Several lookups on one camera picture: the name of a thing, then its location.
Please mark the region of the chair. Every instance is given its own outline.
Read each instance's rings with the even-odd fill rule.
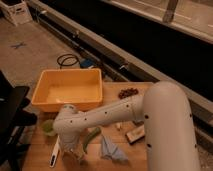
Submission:
[[[19,171],[17,158],[29,144],[18,146],[25,126],[34,125],[37,116],[23,110],[30,100],[27,86],[13,87],[0,70],[0,165],[8,160],[13,171]]]

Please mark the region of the yellow plastic bin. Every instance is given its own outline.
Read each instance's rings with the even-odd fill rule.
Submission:
[[[100,69],[44,70],[32,104],[44,112],[58,112],[67,103],[86,111],[98,107],[102,99]]]

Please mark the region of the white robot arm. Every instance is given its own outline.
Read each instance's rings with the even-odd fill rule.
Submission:
[[[71,150],[83,129],[129,120],[144,121],[149,171],[200,171],[188,99],[170,82],[154,84],[144,96],[132,96],[88,112],[65,105],[53,126],[60,145]]]

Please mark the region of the black cable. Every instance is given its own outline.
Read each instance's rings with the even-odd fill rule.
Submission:
[[[69,60],[69,59],[75,59],[75,61],[70,63],[70,64],[69,63],[65,64],[65,62],[67,60]],[[57,58],[57,63],[60,66],[60,69],[62,69],[62,67],[64,67],[64,66],[73,66],[73,65],[75,65],[77,63],[79,63],[79,65],[80,65],[80,61],[79,61],[78,57],[76,55],[74,55],[74,54],[71,54],[71,53],[59,56]]]

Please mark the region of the crumpled paper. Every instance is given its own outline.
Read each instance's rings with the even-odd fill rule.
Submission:
[[[101,139],[101,157],[116,161],[127,161],[126,154],[109,138],[102,135]]]

